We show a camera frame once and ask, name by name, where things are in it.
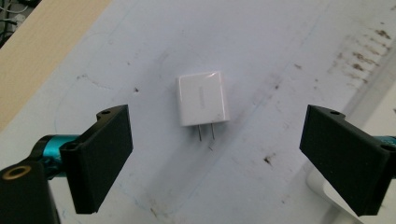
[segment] charger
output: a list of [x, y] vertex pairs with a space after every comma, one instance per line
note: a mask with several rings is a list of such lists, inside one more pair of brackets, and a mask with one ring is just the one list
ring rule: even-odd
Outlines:
[[200, 141], [201, 125], [211, 124], [215, 139], [213, 124], [230, 119], [221, 72], [178, 77], [177, 100], [180, 125], [196, 125]]

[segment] light wood edge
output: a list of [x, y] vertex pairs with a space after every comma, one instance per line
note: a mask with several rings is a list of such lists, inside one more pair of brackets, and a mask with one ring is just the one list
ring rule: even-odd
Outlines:
[[43, 0], [0, 49], [0, 132], [111, 0]]

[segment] plug prong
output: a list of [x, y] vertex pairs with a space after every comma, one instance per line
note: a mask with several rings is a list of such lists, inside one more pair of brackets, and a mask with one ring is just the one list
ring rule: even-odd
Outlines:
[[199, 125], [199, 124], [198, 124], [198, 134], [199, 134], [199, 141], [202, 142], [201, 125]]
[[210, 126], [212, 127], [212, 138], [215, 140], [215, 128], [213, 127], [213, 123], [210, 123]]

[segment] metal pin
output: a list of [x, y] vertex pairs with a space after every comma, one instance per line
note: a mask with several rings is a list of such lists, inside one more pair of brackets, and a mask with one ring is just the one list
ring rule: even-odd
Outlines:
[[199, 125], [199, 124], [198, 124], [198, 134], [199, 134], [199, 141], [202, 142], [201, 125]]
[[213, 127], [213, 123], [210, 123], [210, 126], [212, 126], [212, 138], [215, 140], [215, 128]]

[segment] gold ring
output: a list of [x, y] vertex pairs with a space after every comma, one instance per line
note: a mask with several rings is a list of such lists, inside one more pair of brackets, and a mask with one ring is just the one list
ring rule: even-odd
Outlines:
[[26, 175], [31, 170], [32, 170], [32, 167], [30, 167], [28, 165], [17, 166], [17, 167], [14, 167], [14, 168], [10, 169], [10, 170], [7, 170], [3, 174], [3, 179], [5, 179], [5, 180], [17, 179], [17, 178], [20, 178], [21, 176]]

